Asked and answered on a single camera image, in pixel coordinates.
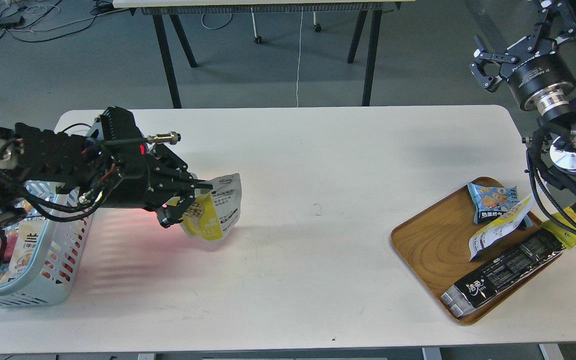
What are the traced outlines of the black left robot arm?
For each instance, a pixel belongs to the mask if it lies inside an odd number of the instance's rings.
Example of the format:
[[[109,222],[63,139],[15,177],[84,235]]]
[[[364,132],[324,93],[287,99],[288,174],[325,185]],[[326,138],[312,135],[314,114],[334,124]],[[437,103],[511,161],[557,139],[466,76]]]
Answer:
[[[140,208],[169,228],[213,185],[196,178],[169,149],[171,131],[144,135],[134,114],[112,106],[82,136],[16,123],[0,127],[0,230],[27,215],[27,201],[46,219],[71,223],[99,208]]]

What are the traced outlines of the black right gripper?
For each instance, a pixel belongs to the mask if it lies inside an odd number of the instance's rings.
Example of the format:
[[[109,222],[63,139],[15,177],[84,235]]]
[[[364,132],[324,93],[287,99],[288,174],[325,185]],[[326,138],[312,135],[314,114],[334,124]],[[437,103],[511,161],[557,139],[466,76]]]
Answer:
[[[576,79],[556,50],[538,50],[546,40],[554,41],[557,46],[576,40],[573,7],[568,0],[538,0],[537,5],[539,16],[528,35],[528,53],[513,54],[509,48],[505,51],[507,54],[490,52],[483,40],[475,35],[477,48],[470,64],[471,74],[485,91],[495,92],[507,78],[505,82],[519,109],[527,112],[537,109],[537,101],[532,98],[538,92],[556,88],[569,95],[576,87]],[[510,64],[513,64],[511,75],[504,75],[503,66]]]

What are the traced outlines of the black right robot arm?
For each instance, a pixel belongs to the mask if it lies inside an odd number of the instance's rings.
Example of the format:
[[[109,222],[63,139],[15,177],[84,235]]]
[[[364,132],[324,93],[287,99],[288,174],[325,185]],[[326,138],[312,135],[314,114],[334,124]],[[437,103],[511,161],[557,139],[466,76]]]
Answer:
[[[575,3],[532,0],[530,30],[504,48],[475,36],[469,68],[478,85],[495,92],[506,85],[519,109],[537,114],[528,137],[526,162],[532,191],[555,208],[548,224],[576,240],[576,79],[560,55],[576,40]]]

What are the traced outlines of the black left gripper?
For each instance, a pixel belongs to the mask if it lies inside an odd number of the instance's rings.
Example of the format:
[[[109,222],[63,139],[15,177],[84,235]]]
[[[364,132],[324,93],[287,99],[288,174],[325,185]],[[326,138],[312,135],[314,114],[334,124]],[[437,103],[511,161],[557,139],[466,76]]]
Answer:
[[[163,228],[182,223],[184,217],[196,221],[201,216],[201,203],[195,192],[209,192],[214,186],[194,178],[188,164],[179,157],[144,155],[144,159],[144,175],[123,179],[101,207],[155,211]]]

